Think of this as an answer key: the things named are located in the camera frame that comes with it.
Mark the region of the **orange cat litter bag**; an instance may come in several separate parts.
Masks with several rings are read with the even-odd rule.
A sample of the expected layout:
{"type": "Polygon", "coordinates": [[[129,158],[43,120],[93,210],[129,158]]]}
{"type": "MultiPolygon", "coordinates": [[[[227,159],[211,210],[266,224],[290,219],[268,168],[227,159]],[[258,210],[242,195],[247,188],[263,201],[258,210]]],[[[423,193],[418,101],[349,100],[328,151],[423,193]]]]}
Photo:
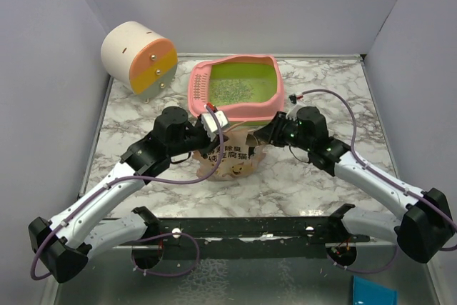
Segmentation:
{"type": "Polygon", "coordinates": [[[217,170],[210,175],[209,181],[230,181],[247,177],[257,170],[266,153],[263,151],[263,145],[256,148],[250,148],[246,145],[246,136],[252,133],[253,130],[237,128],[224,134],[226,140],[222,162],[217,170]]]}

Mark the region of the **grey metal litter scoop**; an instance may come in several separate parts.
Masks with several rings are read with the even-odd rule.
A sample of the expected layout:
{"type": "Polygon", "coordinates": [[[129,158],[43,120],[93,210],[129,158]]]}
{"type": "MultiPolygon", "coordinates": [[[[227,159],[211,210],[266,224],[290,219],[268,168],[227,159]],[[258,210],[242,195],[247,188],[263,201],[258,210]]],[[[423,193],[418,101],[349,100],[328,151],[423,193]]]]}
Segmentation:
{"type": "Polygon", "coordinates": [[[256,148],[257,146],[261,145],[261,143],[253,134],[247,134],[246,145],[250,148],[256,148]]]}

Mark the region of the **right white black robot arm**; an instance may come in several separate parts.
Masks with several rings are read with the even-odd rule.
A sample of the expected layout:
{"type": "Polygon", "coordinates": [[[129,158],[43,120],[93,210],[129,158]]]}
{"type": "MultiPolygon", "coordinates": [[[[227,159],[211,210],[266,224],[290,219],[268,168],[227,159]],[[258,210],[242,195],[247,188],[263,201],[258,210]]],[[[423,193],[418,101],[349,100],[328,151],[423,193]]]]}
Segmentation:
{"type": "Polygon", "coordinates": [[[446,195],[424,191],[386,173],[361,158],[348,144],[331,136],[326,117],[313,106],[279,111],[253,133],[260,144],[290,146],[308,154],[317,169],[358,187],[388,209],[375,214],[354,206],[328,223],[329,236],[345,241],[361,234],[397,243],[418,263],[429,262],[456,233],[446,195]]]}

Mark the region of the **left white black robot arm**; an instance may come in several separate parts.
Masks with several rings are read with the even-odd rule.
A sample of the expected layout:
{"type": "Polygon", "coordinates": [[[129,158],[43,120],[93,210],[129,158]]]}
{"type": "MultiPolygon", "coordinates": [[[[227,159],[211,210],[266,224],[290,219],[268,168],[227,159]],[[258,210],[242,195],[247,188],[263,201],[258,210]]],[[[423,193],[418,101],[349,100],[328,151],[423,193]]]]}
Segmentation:
{"type": "Polygon", "coordinates": [[[35,253],[30,275],[35,281],[40,261],[48,275],[64,283],[79,274],[95,255],[127,242],[150,244],[163,238],[184,236],[179,229],[163,231],[163,224],[148,210],[134,209],[128,216],[101,225],[100,222],[124,199],[149,182],[160,182],[159,174],[172,165],[172,157],[224,147],[224,129],[229,121],[212,104],[195,124],[186,110],[169,106],[154,121],[144,138],[130,145],[108,175],[92,190],[61,213],[29,224],[35,253]]]}

